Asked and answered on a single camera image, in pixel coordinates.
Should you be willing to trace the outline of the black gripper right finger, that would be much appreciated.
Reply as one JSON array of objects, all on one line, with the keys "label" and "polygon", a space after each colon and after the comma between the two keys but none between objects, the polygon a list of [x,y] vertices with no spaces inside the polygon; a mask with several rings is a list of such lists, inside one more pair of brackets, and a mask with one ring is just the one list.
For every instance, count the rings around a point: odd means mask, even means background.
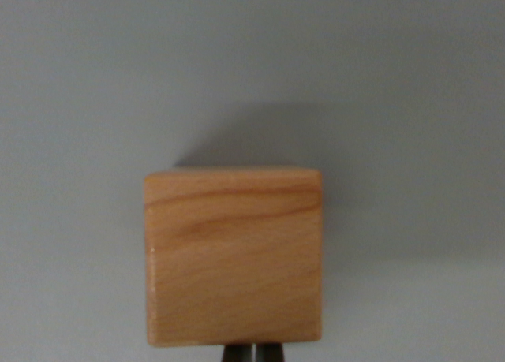
[{"label": "black gripper right finger", "polygon": [[284,362],[282,343],[256,344],[256,362]]}]

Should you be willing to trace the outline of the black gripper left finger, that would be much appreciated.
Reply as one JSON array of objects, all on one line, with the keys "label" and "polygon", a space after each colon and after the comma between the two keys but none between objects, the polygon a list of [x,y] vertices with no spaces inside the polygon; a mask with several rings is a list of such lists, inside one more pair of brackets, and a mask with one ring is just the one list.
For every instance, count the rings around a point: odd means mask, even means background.
[{"label": "black gripper left finger", "polygon": [[223,350],[222,362],[252,362],[253,345],[226,345]]}]

